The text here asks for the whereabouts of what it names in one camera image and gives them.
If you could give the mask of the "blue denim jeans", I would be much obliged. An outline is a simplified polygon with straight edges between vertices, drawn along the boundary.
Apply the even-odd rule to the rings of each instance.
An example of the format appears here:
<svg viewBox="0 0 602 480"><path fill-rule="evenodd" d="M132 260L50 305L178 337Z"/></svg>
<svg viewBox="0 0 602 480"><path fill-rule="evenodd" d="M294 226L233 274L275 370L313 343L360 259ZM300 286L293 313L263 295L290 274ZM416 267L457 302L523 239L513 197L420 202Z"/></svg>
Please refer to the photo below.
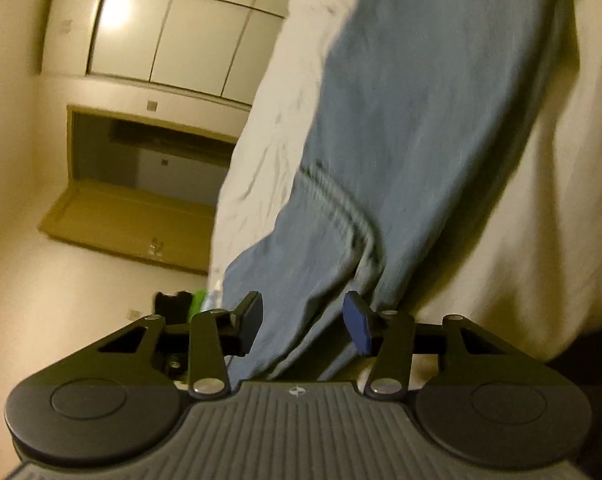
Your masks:
<svg viewBox="0 0 602 480"><path fill-rule="evenodd" d="M212 272L264 318L239 384L297 372L328 379L355 350L351 290L397 304L449 225L479 217L528 139L564 0L359 0L322 81L269 66L215 219Z"/></svg>

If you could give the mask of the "white duvet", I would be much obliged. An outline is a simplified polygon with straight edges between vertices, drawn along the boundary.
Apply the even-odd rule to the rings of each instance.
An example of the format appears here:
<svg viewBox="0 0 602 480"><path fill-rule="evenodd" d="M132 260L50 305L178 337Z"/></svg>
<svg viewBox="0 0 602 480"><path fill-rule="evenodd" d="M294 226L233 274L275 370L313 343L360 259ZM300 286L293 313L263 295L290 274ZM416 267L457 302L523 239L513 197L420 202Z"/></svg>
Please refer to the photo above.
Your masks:
<svg viewBox="0 0 602 480"><path fill-rule="evenodd" d="M289 0L269 66L299 88L320 84L357 1ZM359 294L372 308L428 323L459 313L542 361L602 327L602 0L564 0L548 67L528 139L493 203L450 223L397 304L377 309ZM263 79L255 98L264 93L277 113ZM353 378L367 367L355 350L328 379L271 379Z"/></svg>

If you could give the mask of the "stack of folded clothes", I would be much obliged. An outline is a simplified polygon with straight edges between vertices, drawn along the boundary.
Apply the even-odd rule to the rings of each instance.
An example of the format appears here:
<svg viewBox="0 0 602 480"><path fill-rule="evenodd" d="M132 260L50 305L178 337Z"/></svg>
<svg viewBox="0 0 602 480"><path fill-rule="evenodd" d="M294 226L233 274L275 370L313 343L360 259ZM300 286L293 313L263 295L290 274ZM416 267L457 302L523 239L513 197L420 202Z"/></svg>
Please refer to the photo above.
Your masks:
<svg viewBox="0 0 602 480"><path fill-rule="evenodd" d="M194 309L190 292L157 292L153 313L164 320L155 364L171 380L186 384L193 396L220 396L228 388L227 371L213 313Z"/></svg>

